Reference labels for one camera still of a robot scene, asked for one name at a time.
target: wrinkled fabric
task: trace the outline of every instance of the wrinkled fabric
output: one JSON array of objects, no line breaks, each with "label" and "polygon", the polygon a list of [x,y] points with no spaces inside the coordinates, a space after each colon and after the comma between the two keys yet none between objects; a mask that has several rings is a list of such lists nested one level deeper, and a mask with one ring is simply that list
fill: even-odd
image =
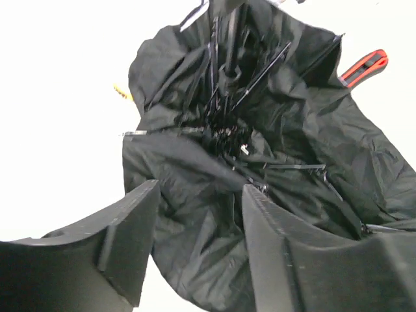
[{"label": "wrinkled fabric", "polygon": [[[239,111],[255,131],[250,154],[237,162],[267,183],[274,202],[330,233],[359,240],[363,224],[413,231],[416,173],[338,80],[341,37],[265,1],[250,1],[248,14],[266,50],[292,45]],[[223,47],[227,18],[219,33]],[[209,40],[204,14],[140,46],[129,87],[142,117],[137,129],[148,133],[124,138],[125,191],[159,180],[151,254],[178,295],[207,311],[254,312],[240,203],[249,182],[207,153],[201,133],[180,131],[198,125],[211,96]]]}]

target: yellow object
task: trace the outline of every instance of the yellow object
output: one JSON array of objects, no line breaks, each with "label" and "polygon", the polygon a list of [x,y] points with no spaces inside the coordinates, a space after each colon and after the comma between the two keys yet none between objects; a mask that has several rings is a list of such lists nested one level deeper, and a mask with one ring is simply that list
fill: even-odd
[{"label": "yellow object", "polygon": [[130,101],[133,101],[133,97],[130,93],[122,91],[122,89],[120,89],[117,84],[114,84],[113,87],[115,91],[117,91],[117,93],[121,95],[124,99],[129,99]]}]

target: black umbrella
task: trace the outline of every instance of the black umbrella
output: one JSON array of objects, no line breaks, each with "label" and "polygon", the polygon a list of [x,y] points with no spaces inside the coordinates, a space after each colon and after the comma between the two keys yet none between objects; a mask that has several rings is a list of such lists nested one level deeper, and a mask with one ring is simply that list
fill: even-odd
[{"label": "black umbrella", "polygon": [[341,36],[264,0],[210,1],[185,23],[138,50],[142,119],[123,143],[125,191],[159,180],[152,256],[181,297],[255,311],[245,184],[347,240],[414,231],[416,173],[338,79]]}]

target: red object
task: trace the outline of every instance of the red object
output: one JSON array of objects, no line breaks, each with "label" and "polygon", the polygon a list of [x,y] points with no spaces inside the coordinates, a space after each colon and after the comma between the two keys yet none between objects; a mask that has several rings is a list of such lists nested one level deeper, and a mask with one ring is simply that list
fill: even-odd
[{"label": "red object", "polygon": [[349,88],[354,88],[366,79],[381,73],[388,63],[389,58],[384,50],[373,51],[342,74],[341,79]]}]

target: white background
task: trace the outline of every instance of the white background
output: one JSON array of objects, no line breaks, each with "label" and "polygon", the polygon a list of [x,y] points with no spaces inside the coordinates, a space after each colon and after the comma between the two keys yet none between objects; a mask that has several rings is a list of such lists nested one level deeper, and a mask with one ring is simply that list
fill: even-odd
[{"label": "white background", "polygon": [[[140,116],[113,83],[141,42],[199,0],[4,1],[0,8],[0,240],[41,237],[124,195],[119,136]],[[385,49],[390,63],[357,87],[361,110],[416,167],[415,5],[405,0],[286,0],[282,8],[346,33],[341,74]],[[201,311],[180,299],[152,260],[141,312]]]}]

